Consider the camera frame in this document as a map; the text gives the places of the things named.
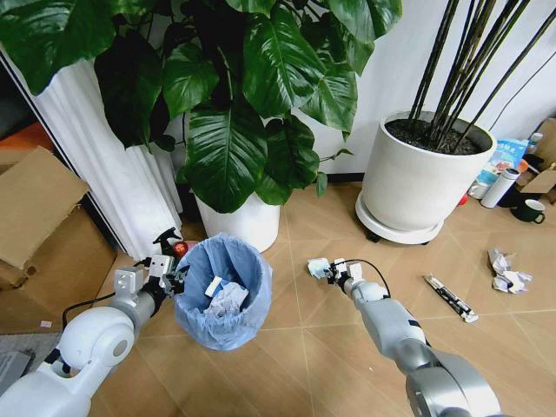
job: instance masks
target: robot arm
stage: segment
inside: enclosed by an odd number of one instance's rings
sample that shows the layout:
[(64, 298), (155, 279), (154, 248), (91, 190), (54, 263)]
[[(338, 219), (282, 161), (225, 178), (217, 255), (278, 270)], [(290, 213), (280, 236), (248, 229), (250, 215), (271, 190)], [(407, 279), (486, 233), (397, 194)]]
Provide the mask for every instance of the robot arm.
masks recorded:
[(171, 256), (154, 255), (146, 281), (141, 268), (118, 269), (110, 305), (91, 308), (72, 320), (37, 371), (0, 397), (0, 414), (87, 416), (91, 397), (126, 358), (141, 328), (166, 298), (183, 292), (189, 268), (172, 273), (173, 261)]
[(500, 404), (494, 391), (463, 358), (431, 348), (419, 322), (387, 290), (362, 278), (360, 263), (349, 271), (343, 260), (323, 271), (361, 312), (379, 352), (407, 376), (406, 392), (415, 416), (494, 417)]

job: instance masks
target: dark green mug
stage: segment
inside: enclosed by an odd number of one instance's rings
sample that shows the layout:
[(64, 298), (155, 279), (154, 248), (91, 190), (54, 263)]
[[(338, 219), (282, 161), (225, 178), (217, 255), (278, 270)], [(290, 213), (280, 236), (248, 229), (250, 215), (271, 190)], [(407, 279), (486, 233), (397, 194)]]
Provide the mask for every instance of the dark green mug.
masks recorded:
[(518, 207), (510, 210), (514, 217), (517, 217), (522, 222), (535, 222), (541, 224), (546, 216), (545, 205), (537, 200), (525, 200)]

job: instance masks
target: trash can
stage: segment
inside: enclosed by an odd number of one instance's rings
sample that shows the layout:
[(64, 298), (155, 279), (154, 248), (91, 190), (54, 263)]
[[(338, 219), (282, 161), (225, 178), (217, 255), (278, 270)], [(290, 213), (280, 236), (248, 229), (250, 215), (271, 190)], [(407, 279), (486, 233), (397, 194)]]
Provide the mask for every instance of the trash can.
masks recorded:
[[(267, 317), (272, 268), (246, 242), (225, 234), (195, 245), (178, 264), (190, 265), (185, 291), (175, 298), (175, 319), (197, 342), (214, 350), (232, 350), (253, 339)], [(211, 298), (205, 290), (215, 276), (236, 282), (249, 293), (240, 312), (204, 314)]]

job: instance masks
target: potted plant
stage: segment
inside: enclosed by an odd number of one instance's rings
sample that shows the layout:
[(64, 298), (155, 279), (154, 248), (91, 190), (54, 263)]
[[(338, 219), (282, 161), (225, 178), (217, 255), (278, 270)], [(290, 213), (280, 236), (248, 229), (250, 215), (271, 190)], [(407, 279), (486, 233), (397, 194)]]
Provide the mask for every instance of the potted plant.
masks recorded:
[[(495, 3), (469, 3), (460, 43), (436, 110), (422, 111), (458, 5), (457, 0), (447, 2), (411, 111), (381, 120), (357, 205), (364, 222), (369, 222), (369, 212), (374, 218), (367, 226), (376, 235), (383, 233), (383, 237), (404, 243), (427, 242), (438, 233), (495, 151), (494, 137), (475, 123), (556, 16), (555, 10), (494, 86), (473, 120), (466, 122), (459, 118), (460, 112), (529, 2), (508, 0), (486, 30)], [(368, 210), (366, 215), (361, 213), (361, 200)]]
[[(95, 58), (106, 118), (125, 147), (172, 150), (164, 130), (189, 113), (177, 181), (194, 190), (210, 235), (231, 230), (263, 250), (292, 190), (316, 180), (321, 194), (320, 162), (349, 153), (319, 158), (292, 109), (347, 138), (355, 74), (400, 15), (400, 0), (16, 0), (0, 5), (0, 42), (33, 94), (62, 67)], [(152, 46), (159, 23), (163, 42)]]

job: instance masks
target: gray mat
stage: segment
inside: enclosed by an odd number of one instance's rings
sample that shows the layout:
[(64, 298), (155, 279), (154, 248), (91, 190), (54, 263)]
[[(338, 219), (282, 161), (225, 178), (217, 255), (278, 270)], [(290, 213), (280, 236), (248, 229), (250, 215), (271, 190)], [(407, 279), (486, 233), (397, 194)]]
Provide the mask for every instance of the gray mat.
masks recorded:
[(0, 335), (0, 354), (14, 350), (33, 354), (34, 357), (29, 367), (29, 370), (33, 371), (56, 347), (59, 338), (59, 333)]

